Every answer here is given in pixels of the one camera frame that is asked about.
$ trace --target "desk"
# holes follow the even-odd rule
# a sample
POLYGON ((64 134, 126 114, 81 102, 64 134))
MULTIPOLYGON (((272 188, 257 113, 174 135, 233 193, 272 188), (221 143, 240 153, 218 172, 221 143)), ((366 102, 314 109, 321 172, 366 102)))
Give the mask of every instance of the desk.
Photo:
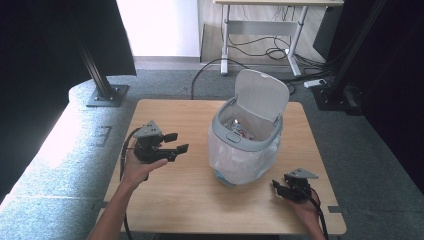
POLYGON ((292 36, 293 41, 289 49, 285 49, 287 59, 295 76, 300 76, 300 70, 294 58, 296 45, 305 21, 308 6, 342 6, 343 0, 214 0, 216 4, 227 6, 224 15, 224 44, 222 47, 221 74, 228 73, 228 36, 229 34, 244 35, 274 35, 292 36), (266 22, 266 21, 235 21, 230 20, 231 5, 284 5, 303 6, 302 13, 297 22, 266 22))
MULTIPOLYGON (((294 212, 277 197, 271 180, 298 167, 314 172, 310 180, 322 202, 329 234, 346 226, 301 104, 290 102, 284 112, 282 145, 276 163, 257 181, 230 189, 218 182, 208 162, 207 130, 223 101, 141 100, 128 134, 154 120, 164 134, 177 132, 171 148, 189 143, 188 152, 155 170, 134 192, 127 216, 132 231, 156 233, 301 234, 305 229, 294 212)), ((119 184, 119 161, 105 202, 119 184)))

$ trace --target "desk leg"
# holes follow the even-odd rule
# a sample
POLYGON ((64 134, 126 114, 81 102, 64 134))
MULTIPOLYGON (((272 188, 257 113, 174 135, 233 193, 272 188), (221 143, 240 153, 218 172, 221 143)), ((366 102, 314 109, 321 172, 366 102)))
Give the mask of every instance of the desk leg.
POLYGON ((292 68, 293 74, 295 77, 302 75, 300 73, 299 67, 297 66, 296 59, 294 58, 294 53, 296 51, 296 45, 299 41, 300 33, 302 32, 303 24, 305 22, 306 12, 308 11, 308 6, 304 6, 302 13, 300 14, 299 20, 297 22, 296 33, 294 34, 293 42, 290 45, 290 49, 286 49, 287 59, 289 60, 290 66, 292 68))
POLYGON ((227 17, 224 18, 224 45, 221 55, 221 75, 228 74, 228 21, 230 21, 230 5, 227 5, 227 17))

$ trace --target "gray carpet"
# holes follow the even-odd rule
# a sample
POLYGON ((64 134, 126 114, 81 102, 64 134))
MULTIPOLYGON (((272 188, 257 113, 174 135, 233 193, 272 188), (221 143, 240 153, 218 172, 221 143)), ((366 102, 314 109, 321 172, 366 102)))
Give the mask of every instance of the gray carpet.
MULTIPOLYGON (((190 99, 196 73, 139 70, 137 77, 109 77, 113 84, 130 85, 119 108, 85 107, 95 88, 92 81, 71 89, 69 105, 0 207, 0 239, 84 239, 95 224, 137 102, 190 99)), ((232 97, 236 74, 202 72, 194 99, 232 97)), ((290 73, 269 74, 291 78, 290 73)), ((305 109, 342 208, 347 233, 337 239, 422 239, 424 197, 367 120, 319 111, 302 85, 296 86, 290 101, 305 109)), ((135 239, 153 236, 135 234, 135 239)))

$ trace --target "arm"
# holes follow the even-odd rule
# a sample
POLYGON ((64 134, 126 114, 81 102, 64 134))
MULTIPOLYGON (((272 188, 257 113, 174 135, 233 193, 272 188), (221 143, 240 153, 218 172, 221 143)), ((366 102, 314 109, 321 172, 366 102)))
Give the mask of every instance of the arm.
MULTIPOLYGON (((318 195, 312 191, 312 198, 320 205, 318 195)), ((285 199, 287 203, 293 208, 299 220, 303 223, 308 231, 309 237, 312 240, 325 240, 324 233, 319 225, 318 212, 310 201, 304 203, 297 203, 285 199)))
POLYGON ((88 239, 118 239, 132 193, 146 179, 149 172, 167 162, 162 159, 152 164, 143 164, 134 155, 134 150, 127 150, 121 183, 88 239))

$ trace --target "trash bin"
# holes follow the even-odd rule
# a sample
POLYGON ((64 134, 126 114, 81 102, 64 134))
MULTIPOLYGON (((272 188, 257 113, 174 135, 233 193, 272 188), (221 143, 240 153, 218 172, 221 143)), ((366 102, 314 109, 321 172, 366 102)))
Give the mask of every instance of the trash bin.
POLYGON ((228 186, 260 178, 280 149, 287 86, 267 74, 243 70, 235 96, 215 114, 208 131, 209 164, 228 186))

